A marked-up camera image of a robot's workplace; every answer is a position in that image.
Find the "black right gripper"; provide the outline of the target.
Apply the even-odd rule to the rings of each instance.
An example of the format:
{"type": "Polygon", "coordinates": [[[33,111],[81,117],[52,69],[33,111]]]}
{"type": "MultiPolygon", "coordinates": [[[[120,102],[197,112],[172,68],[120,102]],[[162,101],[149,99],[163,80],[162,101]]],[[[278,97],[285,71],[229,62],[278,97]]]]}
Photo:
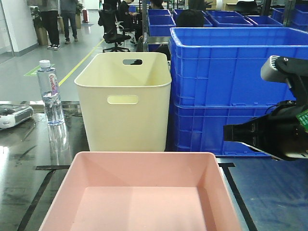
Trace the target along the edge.
{"type": "Polygon", "coordinates": [[[308,131],[296,117],[307,109],[295,101],[279,102],[267,116],[224,125],[223,139],[282,160],[307,159],[308,131]]]}

